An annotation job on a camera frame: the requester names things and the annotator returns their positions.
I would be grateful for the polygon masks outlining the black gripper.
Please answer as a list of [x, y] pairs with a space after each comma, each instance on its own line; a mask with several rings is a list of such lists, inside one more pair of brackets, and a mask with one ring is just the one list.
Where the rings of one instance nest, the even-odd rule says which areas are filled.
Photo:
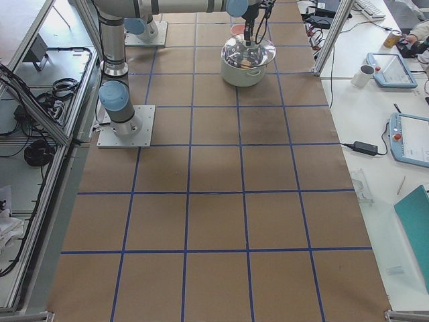
[[252, 33], [255, 25], [255, 20], [259, 15], [259, 10], [263, 9], [263, 19], [262, 21], [267, 21], [270, 16], [272, 9], [275, 5], [275, 0], [263, 0], [263, 1], [249, 1], [249, 6], [246, 12], [241, 16], [245, 20], [244, 27], [244, 41], [246, 46], [252, 45]]

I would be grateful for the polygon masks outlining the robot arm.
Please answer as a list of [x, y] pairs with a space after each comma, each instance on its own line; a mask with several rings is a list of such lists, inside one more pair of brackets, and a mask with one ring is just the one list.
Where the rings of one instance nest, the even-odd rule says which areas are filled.
[[129, 95], [125, 34], [141, 40], [157, 36], [153, 19], [160, 13], [225, 12], [244, 19], [244, 29], [229, 38], [221, 50], [221, 75], [236, 87], [250, 87], [265, 75], [275, 57], [274, 45], [260, 29], [267, 26], [274, 1], [95, 1], [97, 10], [104, 84], [99, 100], [110, 118], [116, 136], [133, 136], [143, 127]]
[[146, 23], [142, 18], [125, 18], [124, 27], [128, 33], [144, 41], [150, 41], [158, 35], [158, 27], [153, 20]]

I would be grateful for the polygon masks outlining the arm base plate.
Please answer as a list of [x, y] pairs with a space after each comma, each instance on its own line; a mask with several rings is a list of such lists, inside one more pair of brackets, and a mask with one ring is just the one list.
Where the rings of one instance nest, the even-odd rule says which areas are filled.
[[133, 118], [125, 123], [115, 123], [105, 112], [99, 133], [99, 148], [148, 148], [151, 146], [155, 105], [134, 105]]
[[142, 34], [133, 34], [125, 32], [125, 45], [128, 47], [164, 47], [166, 45], [166, 36], [168, 31], [168, 22], [151, 21], [145, 26]]

